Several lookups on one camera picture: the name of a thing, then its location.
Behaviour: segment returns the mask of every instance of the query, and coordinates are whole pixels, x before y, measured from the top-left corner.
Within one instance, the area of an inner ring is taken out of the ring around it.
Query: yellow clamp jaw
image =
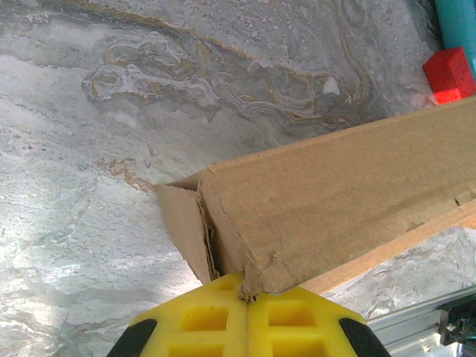
[[[107,357],[390,357],[359,314],[302,288],[237,298],[228,274],[138,316]]]

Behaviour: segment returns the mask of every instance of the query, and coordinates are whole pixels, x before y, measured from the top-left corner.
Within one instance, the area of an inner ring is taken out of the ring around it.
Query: red block
[[[436,52],[423,71],[439,104],[471,97],[476,92],[468,59],[461,47]]]

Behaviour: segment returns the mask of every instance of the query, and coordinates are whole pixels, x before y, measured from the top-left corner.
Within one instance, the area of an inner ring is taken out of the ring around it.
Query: teal cylinder
[[[476,80],[475,0],[435,0],[445,48],[463,47]]]

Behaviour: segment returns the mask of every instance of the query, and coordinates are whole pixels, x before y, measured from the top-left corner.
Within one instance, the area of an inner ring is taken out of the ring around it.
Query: gray marble
[[[433,15],[0,0],[0,356],[104,356],[134,315],[199,286],[154,183],[433,105]],[[467,286],[474,239],[455,228],[328,297],[373,317]]]

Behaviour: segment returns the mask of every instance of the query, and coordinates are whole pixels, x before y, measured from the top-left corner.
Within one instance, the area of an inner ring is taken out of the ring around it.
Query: cardboard flap
[[[196,191],[197,187],[199,186],[201,174],[202,174],[202,171],[198,171],[197,173],[194,173],[193,175],[170,182],[167,186],[173,186],[173,187],[183,188],[185,190]]]
[[[187,187],[193,186],[190,178],[183,181]],[[155,189],[167,231],[193,273],[203,283],[217,278],[210,253],[210,230],[203,219],[197,192],[165,184]]]

